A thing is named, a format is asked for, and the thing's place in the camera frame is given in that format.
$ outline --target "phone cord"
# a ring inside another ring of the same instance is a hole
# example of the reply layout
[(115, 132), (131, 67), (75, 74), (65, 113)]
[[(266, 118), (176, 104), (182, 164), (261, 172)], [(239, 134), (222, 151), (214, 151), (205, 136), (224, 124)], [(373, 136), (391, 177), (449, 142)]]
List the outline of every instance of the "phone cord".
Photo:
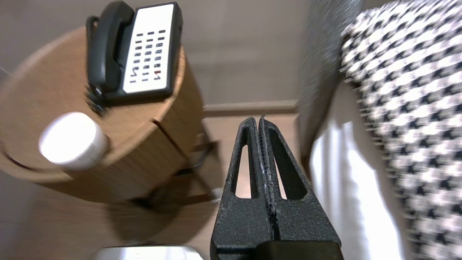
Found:
[[(88, 63), (89, 63), (89, 60), (90, 60), (90, 45), (91, 45), (91, 39), (93, 38), (93, 32), (95, 30), (95, 22), (97, 22), (99, 19), (98, 16), (89, 16), (87, 18), (87, 21), (86, 21), (86, 24), (85, 24), (85, 27), (86, 27), (86, 40), (87, 40), (87, 50), (86, 50), (86, 71), (87, 71), (87, 75), (88, 75)], [(94, 89), (94, 86), (92, 86), (92, 84), (88, 83), (88, 85), (90, 85), (90, 88), (91, 89)]]

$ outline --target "gray fabric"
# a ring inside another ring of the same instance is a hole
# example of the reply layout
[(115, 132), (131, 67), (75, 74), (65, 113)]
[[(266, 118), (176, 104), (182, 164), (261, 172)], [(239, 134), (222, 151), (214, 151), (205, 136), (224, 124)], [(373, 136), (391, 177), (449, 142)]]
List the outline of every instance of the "gray fabric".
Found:
[(300, 66), (299, 134), (302, 163), (310, 176), (311, 148), (340, 81), (340, 36), (361, 11), (361, 0), (311, 0)]

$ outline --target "baseboard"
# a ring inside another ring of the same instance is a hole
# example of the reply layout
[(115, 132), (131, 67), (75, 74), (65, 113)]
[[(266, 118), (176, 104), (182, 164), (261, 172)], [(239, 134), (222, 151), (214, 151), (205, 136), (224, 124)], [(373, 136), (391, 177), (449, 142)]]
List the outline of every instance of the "baseboard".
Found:
[(298, 100), (205, 105), (205, 117), (297, 113)]

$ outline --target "houndstooth fabric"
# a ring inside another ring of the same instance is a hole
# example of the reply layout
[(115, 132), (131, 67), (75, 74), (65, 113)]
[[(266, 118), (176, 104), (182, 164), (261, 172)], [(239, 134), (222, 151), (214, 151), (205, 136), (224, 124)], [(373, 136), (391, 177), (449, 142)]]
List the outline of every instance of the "houndstooth fabric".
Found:
[(360, 14), (342, 72), (388, 165), (417, 259), (462, 259), (462, 0)]

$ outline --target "coiled phone cord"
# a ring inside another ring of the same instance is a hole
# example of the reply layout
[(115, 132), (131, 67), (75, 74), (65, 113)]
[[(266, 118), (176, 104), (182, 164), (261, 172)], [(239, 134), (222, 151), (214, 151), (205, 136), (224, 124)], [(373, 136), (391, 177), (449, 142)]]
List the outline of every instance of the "coiled phone cord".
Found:
[[(86, 28), (86, 41), (87, 41), (87, 49), (86, 49), (86, 62), (85, 62), (85, 65), (86, 65), (86, 72), (87, 72), (87, 75), (88, 75), (88, 70), (89, 70), (89, 62), (90, 62), (90, 45), (91, 45), (91, 40), (93, 39), (93, 33), (94, 33), (94, 30), (95, 30), (95, 22), (97, 22), (99, 20), (99, 17), (98, 16), (95, 16), (95, 15), (91, 15), (87, 18), (86, 20), (86, 23), (85, 23), (85, 28)], [(93, 84), (91, 84), (90, 82), (88, 82), (88, 87), (90, 88), (89, 89), (89, 92), (95, 92), (95, 86)], [(90, 102), (88, 103), (88, 105), (90, 106), (90, 108), (96, 113), (98, 114), (99, 116), (102, 116), (103, 115), (103, 112), (104, 112), (104, 107), (102, 105), (99, 105), (99, 104), (95, 104), (93, 101), (90, 100)]]

